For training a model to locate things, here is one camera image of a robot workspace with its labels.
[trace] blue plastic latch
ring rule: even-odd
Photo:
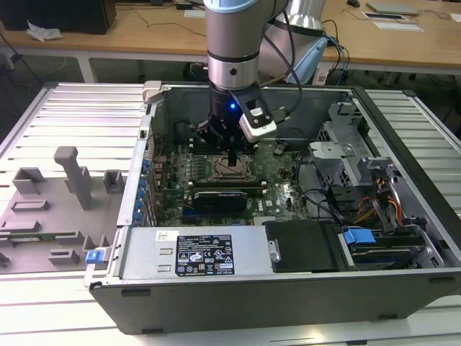
[[[349,229],[343,233],[346,243],[352,244],[374,244],[376,243],[371,229]]]
[[[86,253],[85,263],[88,265],[100,265],[104,263],[104,250],[90,250]]]

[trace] white tissue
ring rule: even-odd
[[[45,29],[43,27],[37,27],[30,24],[29,21],[27,21],[27,23],[29,25],[27,33],[36,40],[45,42],[45,40],[57,40],[58,38],[63,38],[59,29]]]

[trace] capacitor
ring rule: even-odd
[[[287,210],[292,210],[293,205],[291,202],[291,198],[287,198]]]

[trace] gray plastic peg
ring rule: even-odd
[[[60,146],[55,152],[55,162],[64,168],[82,209],[90,210],[93,197],[90,193],[90,185],[85,182],[85,178],[89,175],[86,177],[81,175],[81,169],[77,164],[78,153],[75,146]]]

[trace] motherboard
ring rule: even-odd
[[[159,226],[240,226],[309,219],[295,179],[297,151],[261,142],[230,167],[197,145],[160,145],[154,157]]]

